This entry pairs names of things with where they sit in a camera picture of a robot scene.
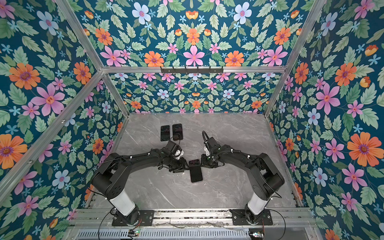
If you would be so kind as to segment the blue edged smartphone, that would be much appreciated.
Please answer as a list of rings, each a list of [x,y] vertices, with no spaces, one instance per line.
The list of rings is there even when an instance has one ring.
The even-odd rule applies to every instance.
[[[189,161],[189,171],[192,183],[201,182],[203,180],[200,160]]]

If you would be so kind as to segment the purple edged smartphone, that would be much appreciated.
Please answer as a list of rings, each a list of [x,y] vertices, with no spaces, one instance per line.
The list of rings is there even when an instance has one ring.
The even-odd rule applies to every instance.
[[[171,139],[170,125],[161,126],[160,139],[161,142],[167,142]]]

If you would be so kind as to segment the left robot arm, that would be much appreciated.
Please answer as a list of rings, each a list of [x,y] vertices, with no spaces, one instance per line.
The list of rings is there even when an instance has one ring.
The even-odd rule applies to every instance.
[[[137,211],[137,205],[130,199],[126,184],[131,173],[150,167],[166,168],[179,173],[186,169],[184,151],[177,143],[168,141],[162,149],[151,149],[137,155],[110,154],[94,173],[91,184],[116,209],[127,218]]]

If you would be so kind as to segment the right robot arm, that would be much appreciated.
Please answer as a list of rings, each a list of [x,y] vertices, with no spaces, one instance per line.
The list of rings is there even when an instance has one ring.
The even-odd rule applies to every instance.
[[[253,195],[245,207],[245,216],[256,218],[266,209],[274,194],[285,184],[285,179],[267,154],[251,155],[236,150],[229,145],[220,145],[213,137],[203,131],[205,154],[201,164],[205,168],[236,166],[247,173]]]

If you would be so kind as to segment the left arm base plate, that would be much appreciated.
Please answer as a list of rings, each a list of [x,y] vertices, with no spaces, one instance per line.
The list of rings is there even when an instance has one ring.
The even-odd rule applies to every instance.
[[[137,210],[134,209],[130,214],[124,216],[119,211],[114,213],[112,222],[113,227],[141,227],[151,226],[154,220],[155,211],[153,210]]]

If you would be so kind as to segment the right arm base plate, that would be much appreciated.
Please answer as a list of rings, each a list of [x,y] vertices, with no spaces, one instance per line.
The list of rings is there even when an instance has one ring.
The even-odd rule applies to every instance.
[[[264,209],[259,215],[250,210],[230,209],[233,225],[235,226],[272,226],[273,219],[270,210]]]

